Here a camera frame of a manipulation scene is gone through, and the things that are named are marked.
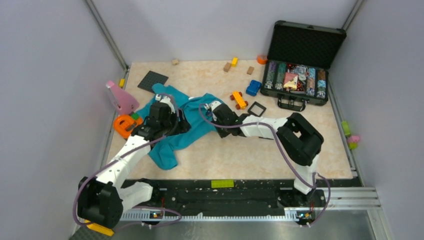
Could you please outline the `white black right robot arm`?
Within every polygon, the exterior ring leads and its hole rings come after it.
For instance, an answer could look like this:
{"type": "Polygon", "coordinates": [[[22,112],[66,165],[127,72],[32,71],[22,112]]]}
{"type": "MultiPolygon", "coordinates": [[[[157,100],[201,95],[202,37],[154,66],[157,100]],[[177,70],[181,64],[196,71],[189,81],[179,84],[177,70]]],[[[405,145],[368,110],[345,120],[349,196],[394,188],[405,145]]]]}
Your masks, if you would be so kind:
{"type": "Polygon", "coordinates": [[[258,137],[274,140],[289,168],[295,175],[293,200],[299,206],[307,206],[314,198],[316,169],[324,137],[300,113],[288,117],[267,118],[250,113],[237,115],[220,101],[202,103],[199,110],[211,114],[209,124],[219,136],[258,137]]]}

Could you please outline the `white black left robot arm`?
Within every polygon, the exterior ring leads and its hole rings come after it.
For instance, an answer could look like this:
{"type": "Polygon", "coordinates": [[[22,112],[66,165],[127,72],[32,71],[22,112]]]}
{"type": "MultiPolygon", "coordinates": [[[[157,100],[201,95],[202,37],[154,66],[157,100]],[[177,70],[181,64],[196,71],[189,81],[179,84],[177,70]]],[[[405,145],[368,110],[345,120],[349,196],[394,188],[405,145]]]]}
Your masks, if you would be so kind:
{"type": "Polygon", "coordinates": [[[128,187],[123,187],[123,184],[133,168],[157,143],[167,137],[186,133],[190,128],[175,98],[167,93],[157,94],[148,116],[132,130],[115,157],[79,182],[72,206],[74,221],[80,226],[97,224],[112,229],[123,213],[139,203],[156,206],[161,194],[150,184],[135,182],[128,187]]]}

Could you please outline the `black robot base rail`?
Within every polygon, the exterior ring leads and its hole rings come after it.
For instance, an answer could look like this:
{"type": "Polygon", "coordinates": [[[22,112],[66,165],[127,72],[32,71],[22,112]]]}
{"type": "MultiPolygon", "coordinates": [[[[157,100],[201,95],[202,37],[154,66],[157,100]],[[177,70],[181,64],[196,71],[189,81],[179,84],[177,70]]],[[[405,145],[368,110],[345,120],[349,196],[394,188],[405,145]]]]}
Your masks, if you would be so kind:
{"type": "Polygon", "coordinates": [[[214,188],[211,180],[148,180],[153,186],[150,200],[143,205],[164,207],[184,217],[283,216],[285,208],[306,211],[324,207],[321,189],[303,195],[289,179],[233,180],[232,187],[214,188]]]}

